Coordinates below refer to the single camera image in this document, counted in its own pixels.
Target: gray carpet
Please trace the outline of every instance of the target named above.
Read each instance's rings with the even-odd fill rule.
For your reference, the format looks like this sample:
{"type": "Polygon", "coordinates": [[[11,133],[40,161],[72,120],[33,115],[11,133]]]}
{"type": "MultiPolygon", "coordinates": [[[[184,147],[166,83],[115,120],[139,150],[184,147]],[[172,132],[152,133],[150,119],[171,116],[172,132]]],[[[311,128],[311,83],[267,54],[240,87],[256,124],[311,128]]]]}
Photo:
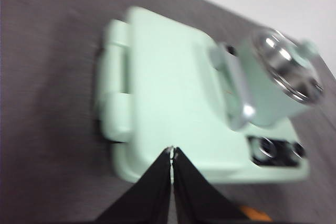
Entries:
{"type": "MultiPolygon", "coordinates": [[[[101,31],[131,5],[233,45],[257,26],[204,0],[2,0],[1,223],[92,220],[130,188],[111,173],[91,102],[101,31]]],[[[336,220],[336,82],[322,60],[315,64],[325,100],[294,119],[309,179],[217,186],[276,220],[336,220]]]]}

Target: mint green device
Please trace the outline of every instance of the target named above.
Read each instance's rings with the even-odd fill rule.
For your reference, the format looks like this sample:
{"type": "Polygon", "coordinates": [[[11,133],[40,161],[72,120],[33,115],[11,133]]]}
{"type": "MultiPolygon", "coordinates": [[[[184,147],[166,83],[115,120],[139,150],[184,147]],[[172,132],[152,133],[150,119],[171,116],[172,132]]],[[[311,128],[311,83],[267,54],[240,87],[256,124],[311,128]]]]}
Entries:
{"type": "Polygon", "coordinates": [[[291,146],[299,139],[287,117],[267,127],[250,123],[250,83],[225,44],[139,7],[125,20],[106,27],[94,103],[103,135],[120,142],[111,147],[118,176],[136,182],[168,146],[180,147],[211,183],[308,175],[302,156],[295,166],[260,165],[274,157],[269,140],[291,146]]]}

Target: pale green plastic housing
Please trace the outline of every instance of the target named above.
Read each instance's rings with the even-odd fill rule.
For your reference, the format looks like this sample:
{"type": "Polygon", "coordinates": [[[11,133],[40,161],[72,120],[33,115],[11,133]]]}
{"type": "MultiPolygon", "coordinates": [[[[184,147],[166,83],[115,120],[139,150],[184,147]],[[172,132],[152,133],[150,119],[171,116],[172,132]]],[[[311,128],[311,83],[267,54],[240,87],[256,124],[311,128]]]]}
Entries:
{"type": "Polygon", "coordinates": [[[270,127],[229,129],[221,78],[209,61],[216,42],[204,32],[146,9],[113,20],[98,62],[95,111],[112,145],[117,174],[136,182],[162,150],[178,146],[211,183],[286,182],[305,178],[295,168],[262,167],[250,158],[246,136],[297,142],[285,118],[270,127]]]}

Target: gray table surface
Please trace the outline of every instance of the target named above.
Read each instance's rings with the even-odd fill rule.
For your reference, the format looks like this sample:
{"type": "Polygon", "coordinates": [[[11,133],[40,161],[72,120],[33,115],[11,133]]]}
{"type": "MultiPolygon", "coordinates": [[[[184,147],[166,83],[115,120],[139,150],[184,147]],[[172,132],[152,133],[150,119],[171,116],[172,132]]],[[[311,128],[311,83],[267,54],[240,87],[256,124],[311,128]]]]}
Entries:
{"type": "MultiPolygon", "coordinates": [[[[102,29],[132,5],[233,45],[257,26],[204,0],[2,0],[1,223],[92,220],[131,187],[111,172],[91,102],[102,29]]],[[[293,120],[311,176],[216,186],[276,220],[336,220],[336,82],[322,60],[315,65],[325,99],[293,120]]]]}

